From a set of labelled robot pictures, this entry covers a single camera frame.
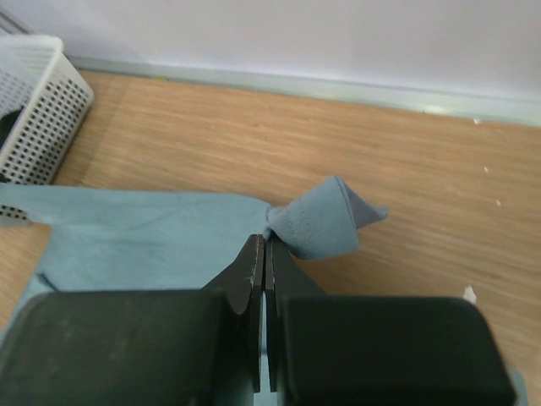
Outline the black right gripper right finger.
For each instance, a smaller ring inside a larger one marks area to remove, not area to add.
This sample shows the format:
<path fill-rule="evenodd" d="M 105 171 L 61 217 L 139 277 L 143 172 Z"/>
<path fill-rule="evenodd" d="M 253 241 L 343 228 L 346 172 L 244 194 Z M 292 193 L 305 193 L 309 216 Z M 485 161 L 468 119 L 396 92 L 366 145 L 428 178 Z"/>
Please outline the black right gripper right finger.
<path fill-rule="evenodd" d="M 278 238 L 265 252 L 266 352 L 281 405 L 512 405 L 481 312 L 464 299 L 326 293 Z"/>

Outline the light blue t shirt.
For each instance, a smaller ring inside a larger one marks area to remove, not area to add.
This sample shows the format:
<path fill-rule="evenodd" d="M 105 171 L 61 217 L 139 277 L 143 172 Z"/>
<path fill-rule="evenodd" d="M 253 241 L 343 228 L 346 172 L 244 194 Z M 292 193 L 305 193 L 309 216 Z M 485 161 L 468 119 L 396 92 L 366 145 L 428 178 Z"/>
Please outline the light blue t shirt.
<path fill-rule="evenodd" d="M 34 297 L 56 292 L 203 288 L 238 256 L 246 240 L 278 238 L 295 263 L 358 250 L 358 230 L 387 217 L 338 177 L 286 206 L 243 195 L 144 192 L 1 183 L 1 202 L 51 229 L 46 251 L 14 309 L 7 331 Z M 281 405 L 271 391 L 262 279 L 260 390 L 250 405 Z M 505 365 L 527 403 L 519 373 Z"/>

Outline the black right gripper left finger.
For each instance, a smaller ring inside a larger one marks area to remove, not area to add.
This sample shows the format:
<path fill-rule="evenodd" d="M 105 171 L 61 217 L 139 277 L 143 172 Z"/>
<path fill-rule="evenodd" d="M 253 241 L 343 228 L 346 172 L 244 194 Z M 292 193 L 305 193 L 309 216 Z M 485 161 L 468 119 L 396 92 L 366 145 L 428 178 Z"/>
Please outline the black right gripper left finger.
<path fill-rule="evenodd" d="M 2 404 L 252 404 L 264 265 L 252 235 L 203 288 L 34 297 L 1 347 Z"/>

